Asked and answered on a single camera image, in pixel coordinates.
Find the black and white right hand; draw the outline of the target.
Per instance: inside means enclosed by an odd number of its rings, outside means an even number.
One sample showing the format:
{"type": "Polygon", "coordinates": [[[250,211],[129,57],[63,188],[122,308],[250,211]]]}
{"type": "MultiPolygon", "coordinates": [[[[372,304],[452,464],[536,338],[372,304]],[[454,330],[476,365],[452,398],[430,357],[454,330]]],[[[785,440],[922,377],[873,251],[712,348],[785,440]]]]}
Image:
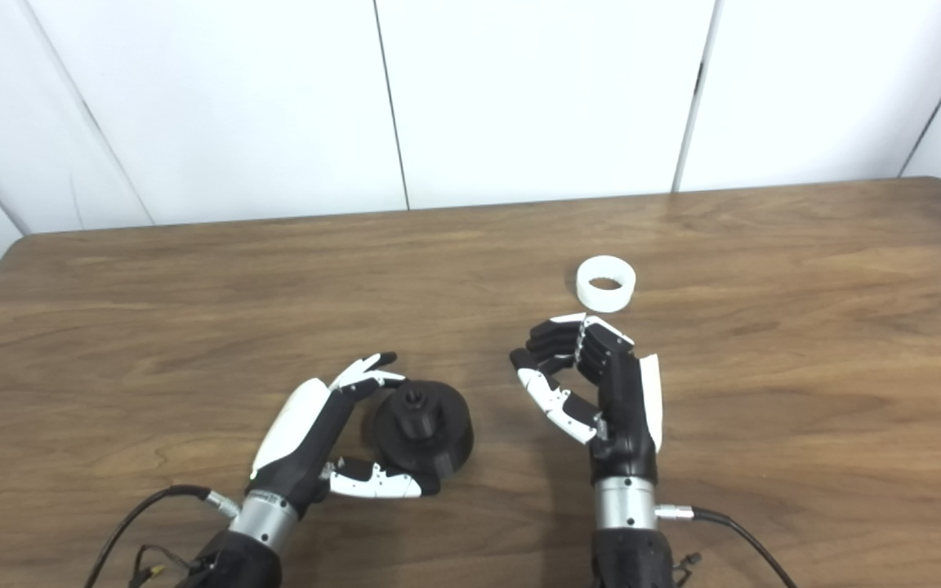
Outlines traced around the black and white right hand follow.
{"type": "Polygon", "coordinates": [[[578,313],[531,327],[509,361],[546,418],[586,447],[591,483],[657,484],[663,390],[656,354],[637,357],[630,336],[578,313]]]}

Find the black and white left hand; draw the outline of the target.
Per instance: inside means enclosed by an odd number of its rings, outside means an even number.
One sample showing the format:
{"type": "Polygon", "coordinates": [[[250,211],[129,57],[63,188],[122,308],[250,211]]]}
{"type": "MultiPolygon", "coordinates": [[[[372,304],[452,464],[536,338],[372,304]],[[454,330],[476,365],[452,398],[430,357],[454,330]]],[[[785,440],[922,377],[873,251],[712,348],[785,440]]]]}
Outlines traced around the black and white left hand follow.
{"type": "Polygon", "coordinates": [[[296,387],[261,441],[246,494],[275,495],[299,517],[329,494],[363,499],[437,495],[437,476],[363,459],[330,459],[356,404],[407,382],[386,369],[396,359],[394,351],[371,354],[356,359],[332,383],[311,377],[296,387]]]}

